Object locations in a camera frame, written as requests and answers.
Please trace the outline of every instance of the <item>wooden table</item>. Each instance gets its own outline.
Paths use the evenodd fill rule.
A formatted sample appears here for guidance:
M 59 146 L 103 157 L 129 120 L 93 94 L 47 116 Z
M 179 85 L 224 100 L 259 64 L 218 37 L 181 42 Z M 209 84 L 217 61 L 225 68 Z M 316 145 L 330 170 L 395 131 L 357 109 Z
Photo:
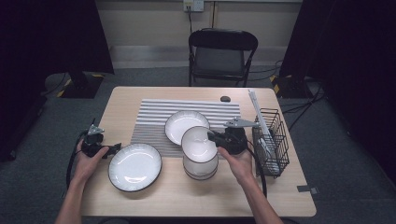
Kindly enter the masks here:
M 271 89 L 253 89 L 260 107 L 279 109 Z M 99 127 L 105 129 L 104 145 L 130 144 L 142 99 L 219 101 L 231 97 L 240 104 L 242 119 L 254 120 L 256 113 L 243 88 L 192 87 L 117 87 L 112 92 Z M 251 129 L 246 129 L 251 139 Z M 299 192 L 305 186 L 302 167 L 289 132 L 290 164 L 281 177 L 266 177 L 268 200 L 281 217 L 312 217 L 316 207 L 310 192 Z M 158 179 L 147 189 L 123 192 L 108 179 L 111 158 L 102 160 L 83 194 L 83 216 L 106 217 L 252 217 L 245 194 L 237 184 L 226 160 L 219 160 L 216 174 L 208 180 L 189 178 L 181 158 L 163 157 Z

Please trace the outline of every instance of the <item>drying mat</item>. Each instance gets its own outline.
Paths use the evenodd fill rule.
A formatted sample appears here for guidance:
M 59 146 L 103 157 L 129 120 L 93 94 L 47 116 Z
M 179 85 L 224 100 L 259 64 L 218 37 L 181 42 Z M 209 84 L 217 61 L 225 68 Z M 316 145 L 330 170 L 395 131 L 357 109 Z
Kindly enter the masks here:
M 210 101 L 180 101 L 143 99 L 137 115 L 131 144 L 145 143 L 155 147 L 163 157 L 182 157 L 181 146 L 171 142 L 165 134 L 169 117 L 181 110 L 192 110 L 204 115 L 210 130 L 224 133 L 224 123 L 241 117 L 239 104 Z

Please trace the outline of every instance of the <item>white plate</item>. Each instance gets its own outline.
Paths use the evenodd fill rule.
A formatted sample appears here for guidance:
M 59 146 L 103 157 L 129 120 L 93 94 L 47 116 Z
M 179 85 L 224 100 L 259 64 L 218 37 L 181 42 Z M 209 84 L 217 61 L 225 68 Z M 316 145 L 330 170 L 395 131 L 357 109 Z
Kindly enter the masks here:
M 191 161 L 207 162 L 218 154 L 216 143 L 207 137 L 208 132 L 213 133 L 206 127 L 192 127 L 184 133 L 181 147 Z
M 184 132 L 195 126 L 209 128 L 209 121 L 196 111 L 178 111 L 165 123 L 165 134 L 173 143 L 181 145 Z
M 157 179 L 162 164 L 157 149 L 147 144 L 133 144 L 113 157 L 108 166 L 108 177 L 117 189 L 138 191 Z

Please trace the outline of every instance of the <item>dish rack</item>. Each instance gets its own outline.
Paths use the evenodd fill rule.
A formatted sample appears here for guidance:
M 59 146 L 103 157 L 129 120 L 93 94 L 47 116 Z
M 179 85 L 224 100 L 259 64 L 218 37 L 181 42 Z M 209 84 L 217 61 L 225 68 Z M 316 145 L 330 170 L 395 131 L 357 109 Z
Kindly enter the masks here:
M 288 139 L 285 133 L 285 125 L 280 119 L 277 109 L 262 108 L 262 117 L 270 131 L 270 134 L 262 134 L 260 127 L 252 128 L 253 145 L 255 153 L 262 164 L 264 175 L 279 177 L 286 166 L 290 163 L 288 156 Z M 260 141 L 265 141 L 268 150 L 264 150 Z

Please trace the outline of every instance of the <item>white bowl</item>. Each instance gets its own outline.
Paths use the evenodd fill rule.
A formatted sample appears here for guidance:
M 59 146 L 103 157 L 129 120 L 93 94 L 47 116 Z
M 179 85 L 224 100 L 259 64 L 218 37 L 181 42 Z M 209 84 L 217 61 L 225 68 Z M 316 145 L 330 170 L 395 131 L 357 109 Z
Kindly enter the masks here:
M 209 121 L 196 111 L 178 111 L 165 123 L 165 134 L 173 143 L 181 145 L 183 134 L 194 126 L 209 128 Z
M 183 157 L 183 166 L 186 173 L 194 179 L 208 179 L 218 169 L 219 157 L 216 155 L 207 162 L 191 161 L 188 157 Z
M 217 170 L 218 170 L 218 167 L 216 167 L 216 169 L 208 175 L 192 175 L 192 174 L 190 174 L 190 172 L 188 172 L 186 169 L 184 169 L 184 171 L 186 172 L 186 174 L 189 177 L 191 177 L 192 179 L 196 179 L 196 180 L 206 180 L 206 179 L 212 177 L 213 175 L 215 175 Z
M 162 165 L 157 149 L 147 144 L 133 144 L 113 157 L 108 166 L 108 177 L 117 189 L 139 191 L 157 179 Z
M 192 127 L 184 133 L 181 146 L 184 155 L 191 161 L 207 162 L 218 154 L 216 144 L 208 139 L 207 133 L 213 132 L 206 127 L 199 126 Z

